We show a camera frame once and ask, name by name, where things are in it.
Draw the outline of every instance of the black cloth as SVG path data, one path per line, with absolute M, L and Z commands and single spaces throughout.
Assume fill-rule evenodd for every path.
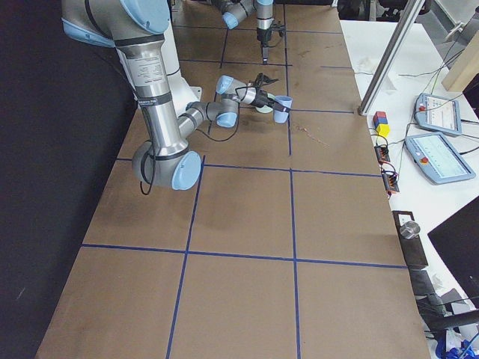
M 33 358 L 135 111 L 61 2 L 0 1 L 0 358 Z

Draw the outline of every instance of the table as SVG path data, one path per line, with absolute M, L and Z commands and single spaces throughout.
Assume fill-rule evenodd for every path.
M 361 98 L 373 77 L 367 73 L 372 73 L 379 63 L 395 26 L 396 24 L 387 22 L 341 21 Z M 417 77 L 402 75 L 431 73 L 441 65 L 442 59 L 426 31 L 422 25 L 414 24 L 391 68 L 388 80 L 367 116 L 370 127 L 373 127 L 373 114 L 376 111 L 385 111 L 391 127 L 388 141 L 403 140 L 406 126 L 412 120 L 415 98 L 419 93 L 429 91 L 434 80 L 427 85 L 431 74 Z M 460 93 L 447 92 L 441 84 L 447 73 L 447 68 L 439 73 L 434 94 L 453 98 Z M 457 100 L 460 104 L 461 118 L 478 121 L 465 97 L 460 96 Z M 427 132 L 417 126 L 410 126 L 408 135 L 420 133 Z M 479 136 L 479 126 L 463 123 L 463 133 Z M 476 141 L 463 136 L 448 139 L 459 152 L 478 145 Z M 464 182 L 433 185 L 420 172 L 406 149 L 401 150 L 402 144 L 403 142 L 400 142 L 390 146 L 391 161 L 400 172 L 400 193 L 391 196 L 390 207 L 392 210 L 407 210 L 414 213 L 416 221 L 421 226 L 421 241 L 429 262 L 427 271 L 438 294 L 455 288 L 461 295 L 465 295 L 431 245 L 427 234 L 479 195 L 479 177 Z M 476 173 L 479 173 L 479 151 L 465 155 L 464 159 Z

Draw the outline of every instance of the black cable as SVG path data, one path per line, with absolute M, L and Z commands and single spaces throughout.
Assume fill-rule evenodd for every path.
M 460 50 L 458 52 L 456 52 L 454 55 L 452 55 L 444 64 L 442 64 L 438 69 L 434 70 L 434 71 L 430 71 L 428 73 L 418 73 L 416 75 L 410 75 L 408 73 L 398 73 L 397 75 L 398 76 L 405 76 L 405 77 L 419 77 L 419 76 L 424 76 L 424 75 L 431 75 L 433 74 L 433 78 L 434 76 L 436 75 L 436 73 L 442 69 L 444 69 L 447 65 L 449 65 L 450 62 L 456 60 L 457 57 L 459 57 L 459 55 L 461 53 L 463 53 L 464 50 Z M 363 72 L 357 72 L 357 73 L 360 73 L 360 74 L 364 74 L 364 75 L 374 75 L 374 73 L 363 73 Z
M 148 131 L 148 133 L 150 134 L 151 147 L 152 147 L 151 150 L 153 151 L 153 172 L 151 174 L 150 182 L 148 183 L 147 179 L 145 178 L 145 180 L 147 181 L 147 183 L 149 185 L 147 191 L 145 191 L 143 189 L 143 182 L 140 181 L 141 194 L 143 194 L 145 196 L 148 196 L 151 193 L 151 189 L 153 187 L 153 182 L 155 180 L 155 174 L 156 174 L 156 148 L 155 148 L 155 141 L 154 141 L 155 140 L 155 135 L 154 135 L 154 131 L 153 131 L 152 126 L 151 126 L 151 117 L 150 117 L 150 114 L 148 113 L 148 110 L 145 108 L 144 111 L 142 109 L 141 112 L 143 113 L 144 118 L 147 120 L 148 127 L 150 128 L 150 131 Z
M 476 148 L 473 148 L 472 150 L 469 150 L 469 151 L 459 152 L 459 154 L 460 155 L 467 155 L 468 153 L 474 152 L 476 150 L 479 150 L 479 146 L 477 146 Z
M 128 84 L 129 88 L 131 89 L 131 91 L 135 94 L 136 96 L 136 99 L 138 101 L 141 100 L 141 97 L 138 95 L 138 92 L 136 91 L 136 89 L 132 86 L 132 84 L 129 82 L 128 78 L 123 74 L 122 71 L 120 71 L 120 69 L 118 69 L 109 59 L 107 58 L 104 58 L 102 55 L 100 55 L 99 53 L 91 50 L 98 58 L 100 58 L 102 61 L 105 61 L 118 75 L 120 75 L 120 77 Z M 145 109 L 141 109 L 141 112 L 143 113 L 143 117 L 144 119 L 147 121 L 148 123 L 148 128 L 150 129 L 148 131 L 148 135 L 150 136 L 150 140 L 151 140 L 151 147 L 152 147 L 152 151 L 153 151 L 153 173 L 151 174 L 151 180 L 150 182 L 147 181 L 149 187 L 148 187 L 148 190 L 145 191 L 144 188 L 143 188 L 143 182 L 140 181 L 140 191 L 142 194 L 144 194 L 145 196 L 148 196 L 150 193 L 151 193 L 151 189 L 153 187 L 153 182 L 155 180 L 155 174 L 156 174 L 156 148 L 155 148 L 155 138 L 154 138 L 154 132 L 152 130 L 152 126 L 151 126 L 151 117 L 150 117 L 150 114 L 148 113 L 148 110 L 145 108 Z
M 459 57 L 459 55 L 461 55 L 463 53 L 464 50 L 460 50 L 458 52 L 456 52 L 454 55 L 452 55 L 446 62 L 444 62 L 444 64 L 442 64 L 437 70 L 434 70 L 434 71 L 430 71 L 428 73 L 418 73 L 418 74 L 415 74 L 415 75 L 411 75 L 411 74 L 408 74 L 408 73 L 399 73 L 397 74 L 398 76 L 405 76 L 405 77 L 419 77 L 419 76 L 424 76 L 424 75 L 431 75 L 431 74 L 436 74 L 436 72 L 438 70 L 442 70 L 444 69 L 447 65 L 449 65 L 450 62 L 456 60 L 456 58 Z
M 239 107 L 239 106 L 240 106 L 240 104 L 238 104 L 238 117 L 237 117 L 237 125 L 236 125 L 236 128 L 234 129 L 234 132 L 233 132 L 231 135 L 229 135 L 228 137 L 219 140 L 219 139 L 217 139 L 217 138 L 211 137 L 210 135 L 208 135 L 205 131 L 203 131 L 203 130 L 201 130 L 201 129 L 196 129 L 196 131 L 202 133 L 203 135 L 205 135 L 206 137 L 208 137 L 208 139 L 210 139 L 211 141 L 214 141 L 214 142 L 226 142 L 226 141 L 231 140 L 231 139 L 235 136 L 235 134 L 238 133 L 238 128 L 240 127 L 240 125 L 239 125 L 239 124 L 240 124 L 240 122 L 239 122 L 239 121 L 240 121 L 240 110 L 239 110 L 240 107 Z

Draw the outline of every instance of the grid line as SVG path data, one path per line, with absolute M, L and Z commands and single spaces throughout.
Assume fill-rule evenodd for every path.
M 131 162 L 132 159 L 117 159 L 121 162 Z M 217 165 L 213 163 L 205 163 L 204 167 L 213 167 L 213 168 L 231 168 L 238 170 L 256 170 L 256 171 L 279 171 L 279 172 L 289 172 L 290 170 L 294 173 L 302 174 L 330 174 L 335 176 L 354 176 L 354 177 L 374 177 L 381 178 L 380 174 L 358 174 L 354 172 L 335 172 L 335 171 L 320 171 L 320 170 L 300 170 L 296 168 L 270 168 L 270 167 L 254 167 L 254 166 L 235 166 L 235 165 Z
M 198 178 L 198 186 L 196 188 L 195 204 L 193 205 L 193 210 L 192 210 L 192 220 L 189 224 L 188 241 L 186 242 L 186 249 L 185 249 L 184 258 L 183 258 L 183 266 L 181 268 L 181 276 L 180 276 L 180 284 L 178 285 L 177 300 L 174 305 L 173 319 L 171 321 L 170 337 L 168 338 L 168 348 L 166 350 L 166 359 L 170 358 L 171 346 L 173 344 L 174 328 L 176 326 L 178 310 L 180 307 L 181 290 L 183 288 L 183 281 L 185 279 L 186 262 L 188 261 L 189 245 L 192 240 L 193 224 L 195 223 L 196 209 L 198 208 L 198 198 L 200 195 L 201 180 L 203 179 L 203 169 L 204 169 L 205 159 L 206 159 L 206 156 L 203 156 L 203 160 L 201 161 L 200 176 Z
M 286 24 L 286 5 L 283 4 L 283 23 L 284 28 L 287 28 Z M 284 33 L 284 77 L 286 78 L 286 96 L 290 95 L 290 76 L 288 71 L 288 62 L 287 62 L 287 32 Z M 293 155 L 293 143 L 291 139 L 291 112 L 287 117 L 287 146 L 289 156 Z
M 222 52 L 222 59 L 221 61 L 219 62 L 219 68 L 222 69 L 223 68 L 223 63 L 225 61 L 225 52 L 226 52 L 226 46 L 228 44 L 228 34 L 230 33 L 230 30 L 227 28 L 226 29 L 226 35 L 225 35 L 225 41 L 223 43 L 223 52 Z
M 290 197 L 291 197 L 291 230 L 293 239 L 293 271 L 294 271 L 294 307 L 296 313 L 296 356 L 301 359 L 301 330 L 299 325 L 299 288 L 298 288 L 298 263 L 296 252 L 296 216 L 294 212 L 294 184 L 293 171 L 290 168 Z
M 192 59 L 192 58 L 179 58 L 178 61 L 185 61 L 185 62 L 207 62 L 207 63 L 211 63 L 211 64 L 220 64 L 221 61 L 217 61 L 217 60 L 195 60 L 195 59 Z M 263 66 L 263 64 L 259 63 L 259 62 L 247 62 L 247 61 L 223 61 L 222 62 L 223 64 L 238 64 L 238 65 L 259 65 L 259 66 Z M 270 66 L 286 66 L 286 64 L 277 64 L 277 63 L 268 63 L 268 65 Z
M 107 250 L 119 250 L 119 251 L 145 251 L 145 252 L 157 252 L 157 253 L 173 253 L 173 254 L 185 254 L 186 251 L 180 249 L 168 249 L 168 248 L 150 248 L 150 247 L 132 247 L 127 245 L 102 245 L 93 243 L 82 244 L 83 248 L 96 248 Z M 272 260 L 280 262 L 297 262 L 297 263 L 314 263 L 314 264 L 328 264 L 334 266 L 355 266 L 355 267 L 374 267 L 385 269 L 407 269 L 407 266 L 397 264 L 382 264 L 382 263 L 366 263 L 366 262 L 349 262 L 345 260 L 315 260 L 311 258 L 288 258 L 288 257 L 272 257 L 261 256 L 254 254 L 236 254 L 236 253 L 221 253 L 221 252 L 206 252 L 206 251 L 188 251 L 188 255 L 192 256 L 204 256 L 204 257 L 226 257 L 226 258 L 242 258 L 246 260 Z
M 225 30 L 226 27 L 222 28 L 219 26 L 192 26 L 192 25 L 173 25 L 173 28 L 212 28 L 217 30 Z M 254 31 L 253 28 L 235 28 L 234 30 L 238 31 Z M 296 32 L 300 34 L 330 34 L 330 35 L 342 35 L 342 32 L 337 31 L 314 31 L 314 30 L 286 30 L 286 32 Z

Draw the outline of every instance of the blue tape line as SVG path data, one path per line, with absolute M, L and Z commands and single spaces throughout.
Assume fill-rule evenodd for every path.
M 228 34 L 230 32 L 230 29 L 227 28 L 226 29 L 226 35 L 225 35 L 225 42 L 223 43 L 223 53 L 222 53 L 222 59 L 221 59 L 221 62 L 219 63 L 219 68 L 223 68 L 223 61 L 225 60 L 225 52 L 226 52 L 226 43 L 227 43 L 227 40 L 228 40 Z
M 217 60 L 193 60 L 191 58 L 179 58 L 178 61 L 185 61 L 185 62 L 209 62 L 211 64 L 220 64 L 221 61 Z
M 179 59 L 178 61 L 188 61 L 188 62 L 207 62 L 211 64 L 220 64 L 221 61 L 217 60 L 193 60 L 190 58 L 182 58 Z M 223 61 L 223 64 L 236 64 L 236 65 L 261 65 L 263 66 L 262 63 L 259 62 L 247 62 L 247 61 Z M 292 66 L 292 65 L 286 65 L 286 64 L 274 64 L 274 63 L 268 63 L 269 66 Z
M 296 312 L 296 355 L 301 359 L 301 331 L 299 326 L 299 288 L 298 288 L 298 263 L 296 261 L 296 216 L 294 212 L 294 184 L 293 171 L 290 168 L 290 197 L 291 197 L 291 230 L 293 234 L 293 270 L 294 270 L 294 306 Z
M 128 245 L 99 245 L 91 243 L 83 243 L 84 248 L 106 248 L 106 249 L 121 249 L 123 251 L 141 251 L 141 252 L 163 252 L 163 253 L 185 253 L 178 249 L 165 249 L 165 248 L 149 248 L 149 247 L 132 247 Z
M 286 28 L 286 8 L 283 4 L 283 22 L 284 27 Z M 290 95 L 290 73 L 288 70 L 288 60 L 287 60 L 287 34 L 284 33 L 284 62 L 285 62 L 285 77 L 286 77 L 286 96 Z M 291 113 L 287 118 L 287 146 L 288 146 L 288 155 L 293 154 L 293 141 L 291 138 Z
M 234 168 L 240 170 L 259 170 L 259 171 L 281 171 L 289 172 L 290 170 L 286 168 L 268 168 L 268 167 L 249 167 L 249 166 L 233 166 L 233 165 L 214 165 L 212 163 L 205 164 L 205 167 L 215 167 L 215 168 Z
M 198 198 L 199 198 L 199 195 L 200 195 L 201 180 L 203 179 L 203 169 L 204 169 L 205 159 L 206 159 L 206 157 L 203 156 L 203 161 L 201 162 L 200 175 L 198 177 L 198 187 L 196 188 L 195 204 L 193 205 L 192 220 L 189 224 L 188 241 L 186 242 L 185 257 L 183 259 L 183 267 L 181 268 L 180 285 L 178 286 L 177 300 L 176 300 L 175 305 L 174 305 L 173 320 L 171 321 L 170 337 L 168 339 L 168 348 L 166 350 L 166 359 L 170 358 L 171 345 L 173 344 L 174 328 L 175 328 L 176 323 L 177 323 L 178 308 L 180 307 L 181 289 L 183 288 L 183 280 L 185 278 L 186 262 L 188 260 L 189 245 L 190 245 L 190 242 L 192 240 L 192 229 L 193 229 L 193 224 L 195 223 L 196 209 L 198 208 Z
M 190 25 L 173 25 L 173 28 L 214 28 L 216 30 L 225 30 L 226 26 L 224 28 L 219 27 L 219 26 L 190 26 Z
M 297 258 L 298 263 L 316 263 L 316 264 L 332 264 L 335 266 L 355 266 L 355 267 L 374 267 L 374 268 L 389 268 L 389 269 L 407 269 L 407 266 L 400 266 L 395 264 L 379 264 L 379 263 L 361 263 L 361 262 L 344 262 L 340 260 L 307 260 Z
M 291 111 L 297 112 L 325 112 L 327 114 L 354 114 L 354 111 L 341 111 L 341 110 L 300 110 L 292 108 Z
M 292 171 L 292 172 L 304 173 L 304 174 L 332 174 L 332 175 L 338 175 L 338 176 L 378 177 L 378 178 L 381 177 L 381 175 L 379 174 L 355 174 L 355 173 L 349 173 L 349 172 L 297 170 L 294 168 L 286 169 L 286 168 L 249 167 L 249 166 L 233 166 L 233 165 L 215 165 L 213 163 L 208 163 L 208 164 L 205 164 L 204 166 L 214 167 L 214 168 L 233 168 L 233 169 L 240 169 L 240 170 L 280 171 L 280 172 Z
M 333 35 L 342 35 L 342 32 L 336 31 L 310 31 L 310 30 L 286 30 L 286 32 L 299 32 L 303 34 L 333 34 Z
M 249 260 L 279 260 L 282 262 L 293 262 L 293 258 L 286 257 L 269 257 L 269 256 L 257 256 L 253 254 L 235 254 L 235 253 L 219 253 L 219 252 L 202 252 L 202 251 L 190 251 L 189 254 L 197 256 L 207 257 L 228 257 L 228 258 L 245 258 Z
M 380 174 L 355 174 L 355 173 L 349 173 L 349 172 L 315 171 L 315 170 L 293 170 L 293 172 L 304 173 L 304 174 L 334 174 L 336 176 L 356 176 L 356 177 L 378 177 L 378 178 L 381 178 Z
M 116 249 L 120 251 L 141 251 L 141 252 L 160 252 L 185 254 L 186 251 L 179 249 L 167 248 L 150 248 L 150 247 L 131 247 L 127 245 L 100 245 L 92 243 L 82 244 L 82 248 L 99 248 L 99 249 Z M 282 262 L 295 262 L 294 258 L 287 257 L 270 257 L 270 256 L 256 256 L 252 254 L 234 254 L 234 253 L 219 253 L 219 252 L 203 252 L 203 251 L 188 251 L 188 255 L 206 256 L 206 257 L 228 257 L 228 258 L 245 258 L 250 260 L 278 260 Z M 361 266 L 361 267 L 379 267 L 379 268 L 393 268 L 393 269 L 407 269 L 406 266 L 397 266 L 392 264 L 378 264 L 378 263 L 359 263 L 359 262 L 341 262 L 335 260 L 312 260 L 305 258 L 297 258 L 298 263 L 316 263 L 316 264 L 331 264 L 337 266 Z
M 348 66 L 321 66 L 325 69 L 340 69 L 340 70 L 352 70 L 353 68 L 352 67 L 348 67 Z

